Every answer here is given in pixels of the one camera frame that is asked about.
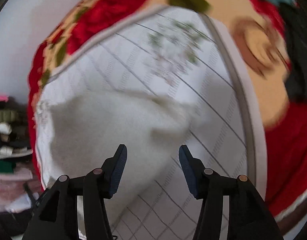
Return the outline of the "red floral blanket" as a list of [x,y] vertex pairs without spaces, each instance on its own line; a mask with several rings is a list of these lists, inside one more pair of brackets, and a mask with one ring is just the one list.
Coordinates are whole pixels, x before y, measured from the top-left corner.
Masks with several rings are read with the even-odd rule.
[[[231,31],[258,98],[268,153],[265,200],[277,220],[307,212],[307,102],[291,101],[284,82],[291,70],[284,21],[266,0],[209,0],[213,15]],[[128,15],[169,0],[81,0],[40,44],[29,83],[29,134],[36,140],[34,112],[51,72],[87,40]]]

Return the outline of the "white grid pattern cloth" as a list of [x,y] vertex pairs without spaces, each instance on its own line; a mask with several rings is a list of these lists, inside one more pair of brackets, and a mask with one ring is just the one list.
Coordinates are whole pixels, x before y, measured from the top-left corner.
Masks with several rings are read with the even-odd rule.
[[[151,8],[94,35],[56,67],[35,110],[35,150],[44,188],[59,177],[47,183],[43,176],[53,139],[49,108],[103,90],[193,105],[195,117],[181,145],[221,176],[244,174],[265,196],[267,153],[258,100],[221,22],[185,8]],[[119,239],[192,239],[200,208],[201,201],[188,190],[178,149],[109,225]]]

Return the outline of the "clothes rack with garments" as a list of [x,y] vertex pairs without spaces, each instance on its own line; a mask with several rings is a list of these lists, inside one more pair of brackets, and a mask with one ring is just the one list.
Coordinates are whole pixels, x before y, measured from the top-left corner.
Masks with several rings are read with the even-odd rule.
[[8,102],[0,102],[0,212],[20,212],[30,207],[23,185],[35,176],[26,115]]

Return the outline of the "black garment with stripes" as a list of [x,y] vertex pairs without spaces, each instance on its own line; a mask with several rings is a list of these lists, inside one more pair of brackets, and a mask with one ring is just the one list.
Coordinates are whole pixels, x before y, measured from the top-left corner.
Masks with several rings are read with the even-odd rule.
[[281,2],[279,13],[284,21],[284,37],[291,62],[284,85],[288,98],[307,101],[307,15],[300,8]]

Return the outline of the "white fuzzy knit jacket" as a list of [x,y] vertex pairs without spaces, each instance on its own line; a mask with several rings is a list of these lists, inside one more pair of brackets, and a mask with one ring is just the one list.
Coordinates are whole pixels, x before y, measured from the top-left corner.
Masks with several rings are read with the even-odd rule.
[[127,147],[117,193],[106,202],[114,222],[137,194],[162,172],[177,152],[195,117],[194,106],[165,96],[103,90],[49,108],[53,132],[43,162],[44,180],[83,176]]

